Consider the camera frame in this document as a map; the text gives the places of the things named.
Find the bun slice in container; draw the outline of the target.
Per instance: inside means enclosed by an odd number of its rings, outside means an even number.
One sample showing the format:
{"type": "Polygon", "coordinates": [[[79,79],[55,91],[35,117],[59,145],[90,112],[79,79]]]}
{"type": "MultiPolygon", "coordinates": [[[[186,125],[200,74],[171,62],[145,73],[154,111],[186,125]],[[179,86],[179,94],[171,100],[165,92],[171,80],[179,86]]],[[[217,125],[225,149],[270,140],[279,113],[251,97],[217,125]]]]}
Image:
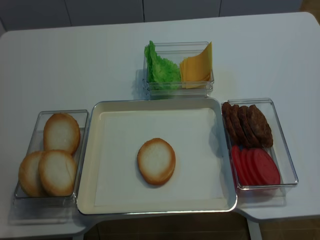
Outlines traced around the bun slice in container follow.
{"type": "Polygon", "coordinates": [[[55,113],[45,123],[43,147],[45,151],[62,150],[73,155],[80,144],[78,122],[67,113],[55,113]]]}
{"type": "Polygon", "coordinates": [[[44,197],[47,195],[44,190],[38,171],[39,161],[43,151],[35,151],[25,156],[18,170],[19,184],[29,197],[44,197]]]}
{"type": "Polygon", "coordinates": [[[40,182],[50,196],[65,197],[73,193],[77,164],[64,150],[48,150],[38,163],[40,182]]]}

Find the white paper tray liner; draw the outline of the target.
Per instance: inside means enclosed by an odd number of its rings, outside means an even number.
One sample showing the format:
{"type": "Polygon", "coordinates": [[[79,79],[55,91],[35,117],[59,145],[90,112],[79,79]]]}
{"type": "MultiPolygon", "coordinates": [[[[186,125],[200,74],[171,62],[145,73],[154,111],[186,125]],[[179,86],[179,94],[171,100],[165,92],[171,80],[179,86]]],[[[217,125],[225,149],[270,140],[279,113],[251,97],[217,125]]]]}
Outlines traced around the white paper tray liner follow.
{"type": "Polygon", "coordinates": [[[141,208],[215,208],[228,197],[221,175],[217,118],[210,108],[104,113],[102,149],[94,204],[114,212],[141,208]],[[170,180],[148,185],[137,168],[137,154],[148,140],[168,142],[176,156],[170,180]]]}

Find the stacked yellow cheese slices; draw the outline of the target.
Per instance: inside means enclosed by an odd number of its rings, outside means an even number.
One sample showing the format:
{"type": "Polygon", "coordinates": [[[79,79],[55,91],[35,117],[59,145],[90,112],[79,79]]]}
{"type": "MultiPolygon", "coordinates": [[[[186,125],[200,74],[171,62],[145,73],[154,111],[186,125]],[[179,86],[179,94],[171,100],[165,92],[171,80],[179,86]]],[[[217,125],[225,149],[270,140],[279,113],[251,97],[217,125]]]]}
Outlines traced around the stacked yellow cheese slices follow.
{"type": "Polygon", "coordinates": [[[212,58],[186,57],[180,63],[180,76],[185,89],[196,88],[199,85],[194,82],[207,82],[211,78],[212,58]]]}

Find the green lettuce leaf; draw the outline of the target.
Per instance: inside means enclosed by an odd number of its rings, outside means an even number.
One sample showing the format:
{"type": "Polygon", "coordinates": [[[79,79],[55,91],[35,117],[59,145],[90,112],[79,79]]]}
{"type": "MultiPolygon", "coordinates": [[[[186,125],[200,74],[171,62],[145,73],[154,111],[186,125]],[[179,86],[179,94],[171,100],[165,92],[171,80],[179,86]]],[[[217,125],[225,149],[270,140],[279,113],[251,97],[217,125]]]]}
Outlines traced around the green lettuce leaf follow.
{"type": "Polygon", "coordinates": [[[146,57],[148,75],[150,78],[153,77],[153,74],[159,68],[159,59],[156,53],[156,46],[150,40],[149,44],[144,48],[144,56],[146,57]]]}

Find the upright yellow cheese slice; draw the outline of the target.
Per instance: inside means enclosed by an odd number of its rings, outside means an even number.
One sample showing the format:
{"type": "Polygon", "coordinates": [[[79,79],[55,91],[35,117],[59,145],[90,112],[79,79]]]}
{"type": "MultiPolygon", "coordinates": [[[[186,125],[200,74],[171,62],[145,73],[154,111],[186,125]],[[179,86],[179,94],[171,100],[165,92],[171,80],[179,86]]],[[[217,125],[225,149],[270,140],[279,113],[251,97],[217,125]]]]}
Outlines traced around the upright yellow cheese slice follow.
{"type": "Polygon", "coordinates": [[[204,75],[207,75],[212,70],[212,42],[210,42],[206,48],[202,51],[199,57],[199,66],[204,75]]]}

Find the bun slice on tray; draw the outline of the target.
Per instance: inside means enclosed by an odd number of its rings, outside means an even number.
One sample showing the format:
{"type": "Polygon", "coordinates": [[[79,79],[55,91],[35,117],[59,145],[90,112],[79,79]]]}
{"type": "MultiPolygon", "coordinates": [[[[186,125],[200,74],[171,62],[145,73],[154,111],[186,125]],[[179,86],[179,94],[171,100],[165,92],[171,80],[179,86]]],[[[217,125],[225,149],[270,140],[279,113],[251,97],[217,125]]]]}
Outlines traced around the bun slice on tray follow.
{"type": "Polygon", "coordinates": [[[175,171],[176,154],[168,142],[162,138],[153,138],[139,149],[137,165],[148,184],[161,186],[169,181],[175,171]]]}

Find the clear lettuce and cheese container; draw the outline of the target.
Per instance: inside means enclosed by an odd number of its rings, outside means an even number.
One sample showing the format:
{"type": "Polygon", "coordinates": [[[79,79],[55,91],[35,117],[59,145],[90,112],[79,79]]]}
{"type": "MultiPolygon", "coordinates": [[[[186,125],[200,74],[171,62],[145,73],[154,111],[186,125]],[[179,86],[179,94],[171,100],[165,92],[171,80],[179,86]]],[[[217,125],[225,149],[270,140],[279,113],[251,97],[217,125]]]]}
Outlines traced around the clear lettuce and cheese container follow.
{"type": "MultiPolygon", "coordinates": [[[[180,63],[184,58],[199,57],[202,51],[207,47],[208,42],[175,42],[175,43],[154,43],[155,52],[161,58],[166,58],[177,64],[180,71],[180,63]]],[[[174,96],[200,96],[208,97],[213,90],[214,75],[211,70],[209,81],[191,82],[191,85],[198,85],[194,88],[183,88],[184,82],[173,82],[178,84],[179,88],[176,90],[152,90],[151,84],[148,81],[148,64],[144,56],[143,65],[143,87],[146,93],[151,98],[169,98],[174,96]]]]}

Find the white metal tray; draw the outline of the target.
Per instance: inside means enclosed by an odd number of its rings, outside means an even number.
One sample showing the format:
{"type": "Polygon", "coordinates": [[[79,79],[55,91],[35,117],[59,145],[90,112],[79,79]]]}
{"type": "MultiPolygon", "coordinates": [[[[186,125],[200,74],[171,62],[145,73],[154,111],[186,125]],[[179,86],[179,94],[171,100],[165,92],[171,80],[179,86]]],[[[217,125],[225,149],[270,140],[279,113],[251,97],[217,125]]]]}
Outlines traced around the white metal tray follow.
{"type": "Polygon", "coordinates": [[[229,212],[237,194],[220,103],[213,98],[102,101],[91,114],[77,208],[85,215],[229,212]],[[148,184],[138,151],[154,138],[176,165],[161,186],[148,184]]]}

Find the front bun slice in container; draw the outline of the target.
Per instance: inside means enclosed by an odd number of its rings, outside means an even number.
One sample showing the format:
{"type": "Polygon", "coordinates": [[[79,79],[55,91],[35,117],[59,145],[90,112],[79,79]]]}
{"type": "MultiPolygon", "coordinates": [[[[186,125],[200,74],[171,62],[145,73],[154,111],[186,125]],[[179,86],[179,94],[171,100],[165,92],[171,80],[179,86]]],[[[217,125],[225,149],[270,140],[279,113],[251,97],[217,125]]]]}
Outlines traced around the front bun slice in container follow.
{"type": "Polygon", "coordinates": [[[65,197],[73,193],[77,164],[64,150],[48,150],[38,163],[40,182],[50,196],[65,197]]]}

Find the left bun slice in container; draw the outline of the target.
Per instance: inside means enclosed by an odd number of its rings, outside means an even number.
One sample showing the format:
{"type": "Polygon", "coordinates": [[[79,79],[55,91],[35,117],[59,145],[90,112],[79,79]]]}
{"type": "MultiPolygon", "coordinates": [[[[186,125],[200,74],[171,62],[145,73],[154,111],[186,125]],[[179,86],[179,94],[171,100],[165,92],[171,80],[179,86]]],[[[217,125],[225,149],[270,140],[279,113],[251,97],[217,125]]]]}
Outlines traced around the left bun slice in container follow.
{"type": "Polygon", "coordinates": [[[35,151],[25,156],[18,170],[19,184],[29,197],[44,197],[47,195],[44,190],[38,171],[39,161],[43,151],[35,151]]]}

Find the remaining green lettuce leaves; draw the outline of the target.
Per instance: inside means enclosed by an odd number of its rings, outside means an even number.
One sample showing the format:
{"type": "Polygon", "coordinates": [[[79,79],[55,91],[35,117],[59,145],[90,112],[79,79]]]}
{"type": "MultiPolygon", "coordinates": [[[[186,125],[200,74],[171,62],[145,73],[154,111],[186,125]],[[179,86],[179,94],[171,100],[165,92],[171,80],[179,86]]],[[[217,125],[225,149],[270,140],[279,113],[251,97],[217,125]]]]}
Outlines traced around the remaining green lettuce leaves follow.
{"type": "Polygon", "coordinates": [[[152,90],[177,90],[178,83],[181,81],[180,69],[177,64],[167,58],[160,56],[147,59],[148,82],[152,90]]]}

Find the leftmost brown meat patty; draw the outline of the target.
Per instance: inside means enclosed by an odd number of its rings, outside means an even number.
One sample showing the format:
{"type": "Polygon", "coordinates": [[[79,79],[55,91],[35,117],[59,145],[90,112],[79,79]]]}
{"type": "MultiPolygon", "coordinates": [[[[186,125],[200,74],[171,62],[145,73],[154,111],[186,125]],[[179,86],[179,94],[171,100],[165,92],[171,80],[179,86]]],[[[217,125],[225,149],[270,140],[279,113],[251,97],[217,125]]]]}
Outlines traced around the leftmost brown meat patty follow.
{"type": "Polygon", "coordinates": [[[229,133],[229,137],[234,145],[240,146],[241,141],[238,138],[236,131],[233,127],[233,124],[231,122],[231,118],[230,118],[231,110],[232,110],[232,107],[228,102],[224,102],[222,104],[222,107],[221,107],[222,116],[224,118],[225,126],[226,126],[228,133],[229,133]]]}

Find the clear patty and tomato container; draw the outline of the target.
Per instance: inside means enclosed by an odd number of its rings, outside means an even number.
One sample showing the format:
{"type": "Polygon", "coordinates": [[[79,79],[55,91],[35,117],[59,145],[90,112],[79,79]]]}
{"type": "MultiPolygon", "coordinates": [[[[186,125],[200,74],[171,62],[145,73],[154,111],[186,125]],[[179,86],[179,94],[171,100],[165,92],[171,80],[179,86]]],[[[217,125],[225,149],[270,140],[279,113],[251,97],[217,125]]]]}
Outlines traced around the clear patty and tomato container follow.
{"type": "Polygon", "coordinates": [[[292,162],[292,158],[273,101],[269,98],[253,98],[228,100],[225,102],[228,102],[231,105],[231,107],[233,105],[238,105],[239,107],[247,106],[249,108],[249,106],[251,105],[256,105],[256,107],[264,114],[270,126],[273,137],[273,146],[270,148],[263,147],[262,145],[259,148],[246,148],[242,145],[234,145],[232,140],[230,139],[223,117],[227,148],[229,151],[229,157],[233,171],[233,178],[236,184],[237,192],[242,194],[250,193],[268,197],[275,195],[279,190],[287,190],[289,188],[296,187],[298,185],[299,180],[292,162]],[[264,151],[266,151],[269,154],[269,156],[273,159],[274,163],[278,168],[278,171],[280,173],[280,184],[263,185],[260,182],[260,185],[241,185],[239,183],[237,171],[232,158],[233,146],[238,146],[241,152],[243,148],[248,149],[248,151],[250,149],[263,149],[264,151]]]}

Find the leftmost red tomato slice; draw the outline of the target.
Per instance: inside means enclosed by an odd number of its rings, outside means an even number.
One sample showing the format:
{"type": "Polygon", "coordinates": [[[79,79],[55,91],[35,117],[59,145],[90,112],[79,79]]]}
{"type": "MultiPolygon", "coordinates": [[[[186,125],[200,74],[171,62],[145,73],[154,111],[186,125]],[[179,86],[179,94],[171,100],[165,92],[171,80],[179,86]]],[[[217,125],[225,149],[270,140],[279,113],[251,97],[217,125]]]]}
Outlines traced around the leftmost red tomato slice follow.
{"type": "Polygon", "coordinates": [[[245,176],[245,173],[242,169],[241,164],[241,150],[237,145],[234,145],[231,149],[231,155],[233,159],[233,163],[236,169],[236,174],[238,177],[238,181],[242,186],[245,186],[247,184],[247,179],[245,176]]]}

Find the upper bun slice in container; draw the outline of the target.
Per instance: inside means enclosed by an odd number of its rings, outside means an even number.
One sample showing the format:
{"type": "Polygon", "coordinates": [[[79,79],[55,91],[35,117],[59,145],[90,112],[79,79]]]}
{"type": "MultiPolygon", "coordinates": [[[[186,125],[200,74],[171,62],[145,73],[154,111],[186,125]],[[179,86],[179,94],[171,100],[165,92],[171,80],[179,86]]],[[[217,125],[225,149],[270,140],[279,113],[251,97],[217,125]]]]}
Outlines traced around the upper bun slice in container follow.
{"type": "Polygon", "coordinates": [[[45,123],[43,147],[45,151],[62,150],[73,155],[80,144],[78,122],[67,113],[55,113],[45,123]]]}

